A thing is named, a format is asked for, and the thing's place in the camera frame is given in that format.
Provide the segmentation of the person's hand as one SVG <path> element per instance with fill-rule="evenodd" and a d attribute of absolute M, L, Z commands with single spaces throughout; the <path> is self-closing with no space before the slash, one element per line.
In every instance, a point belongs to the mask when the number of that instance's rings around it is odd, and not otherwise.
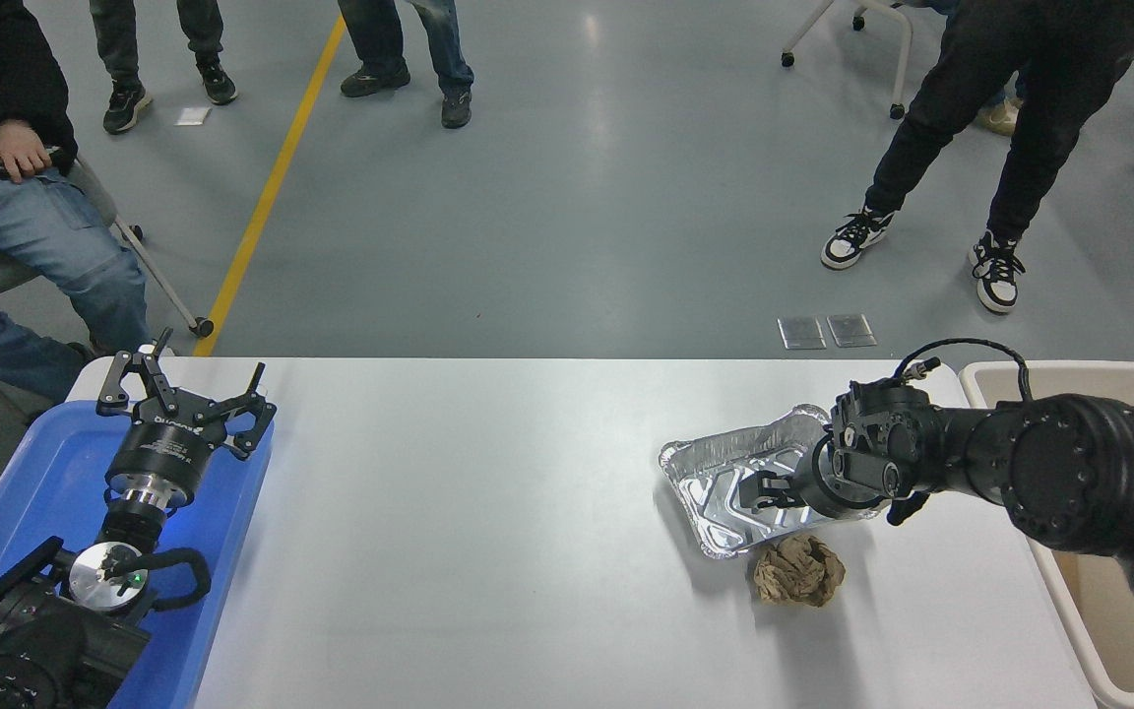
<path fill-rule="evenodd" d="M 8 118 L 0 123 L 0 164 L 12 183 L 20 184 L 49 170 L 53 159 L 29 123 Z"/>

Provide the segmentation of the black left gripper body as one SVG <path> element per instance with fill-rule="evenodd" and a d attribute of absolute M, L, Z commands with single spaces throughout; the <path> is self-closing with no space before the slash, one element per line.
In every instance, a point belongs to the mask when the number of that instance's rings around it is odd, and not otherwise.
<path fill-rule="evenodd" d="M 170 414 L 158 400 L 139 400 L 132 425 L 109 464 L 105 483 L 116 492 L 163 481 L 172 497 L 193 497 L 208 463 L 226 439 L 228 417 L 186 399 Z"/>

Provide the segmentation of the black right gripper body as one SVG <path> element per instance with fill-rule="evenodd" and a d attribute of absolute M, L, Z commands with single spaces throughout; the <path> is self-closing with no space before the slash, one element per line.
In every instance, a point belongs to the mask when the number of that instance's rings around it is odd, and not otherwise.
<path fill-rule="evenodd" d="M 868 520 L 881 510 L 882 495 L 837 476 L 832 458 L 831 441 L 819 440 L 799 459 L 793 473 L 793 490 L 802 503 L 828 520 Z"/>

